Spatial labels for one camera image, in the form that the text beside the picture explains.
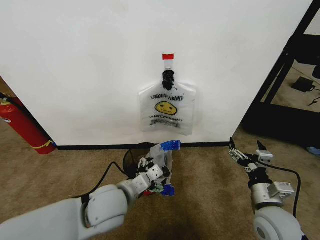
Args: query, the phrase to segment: fire extinguisher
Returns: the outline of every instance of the fire extinguisher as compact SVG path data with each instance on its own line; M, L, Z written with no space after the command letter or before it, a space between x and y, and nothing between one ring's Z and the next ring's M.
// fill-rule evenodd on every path
M7 122L39 154L49 154L56 149L54 142L36 122L31 113L17 98L0 93L0 117Z

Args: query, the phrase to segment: white plastic bag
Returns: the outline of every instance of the white plastic bag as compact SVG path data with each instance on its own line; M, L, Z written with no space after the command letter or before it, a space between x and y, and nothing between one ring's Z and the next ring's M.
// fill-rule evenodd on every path
M165 61L164 65L165 72L171 71L174 74L170 62ZM159 82L139 93L142 130L167 130L185 136L191 135L196 90L174 80L170 82L172 88L167 90L164 83Z

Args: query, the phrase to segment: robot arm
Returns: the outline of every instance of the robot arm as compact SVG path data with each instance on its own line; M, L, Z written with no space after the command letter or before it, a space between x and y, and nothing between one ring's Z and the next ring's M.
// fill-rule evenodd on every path
M236 149L230 138L229 154L244 167L249 176L251 202L254 212L253 227L260 240L306 240L297 219L283 210L284 199L295 191L288 182L273 182L267 175L265 163L273 159L271 152L258 141L256 154L244 154Z
M124 223L128 208L163 175L156 164L135 179L106 185L84 198L70 198L0 225L3 240L85 240Z

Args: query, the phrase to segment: black cable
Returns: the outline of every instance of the black cable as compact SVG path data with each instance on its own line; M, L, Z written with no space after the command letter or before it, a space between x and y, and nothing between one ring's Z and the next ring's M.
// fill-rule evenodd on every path
M113 161L113 162L111 162L111 163L109 164L109 166L108 166L107 169L105 170L102 178L100 179L100 181L97 183L97 185L96 185L91 191L89 191L88 193L86 193L86 194L84 194L84 195L75 196L75 197L73 197L73 198L76 198L76 199L77 199L77 198L81 198L82 196L85 196L85 195L89 196L89 195L92 194L95 190L97 190L98 187L101 185L101 183L104 181L105 177L107 176L107 173L109 172L109 169L111 168L112 164L114 164L114 165L119 169L119 171L120 171L122 174L126 175L126 173L121 169L121 167L120 167L115 161Z
M310 103L308 106L311 106L311 105L313 105L313 104L316 104L316 103L317 103L316 100L318 100L318 99L320 99L320 97L317 97L317 98L313 99L312 103Z
M294 199L294 204L293 204L293 216L295 218L297 218L297 206L298 206L299 194L300 194L300 189L301 189L301 178L300 178L299 173L297 173L296 171L290 170L290 169L286 169L286 168L282 168L282 167L278 167L278 166L272 166L272 165L266 164L261 161L256 161L256 163L264 165L264 166L271 168L271 169L277 169L280 171L289 172L289 173L296 175L296 178L298 179L298 185L296 188L296 194L295 194L295 199Z

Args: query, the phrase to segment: yellow smiley face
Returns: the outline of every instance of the yellow smiley face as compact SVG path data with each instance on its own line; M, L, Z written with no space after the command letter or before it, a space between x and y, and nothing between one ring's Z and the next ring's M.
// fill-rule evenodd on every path
M155 110L162 114L175 115L178 110L175 106L167 101L161 101L155 105Z

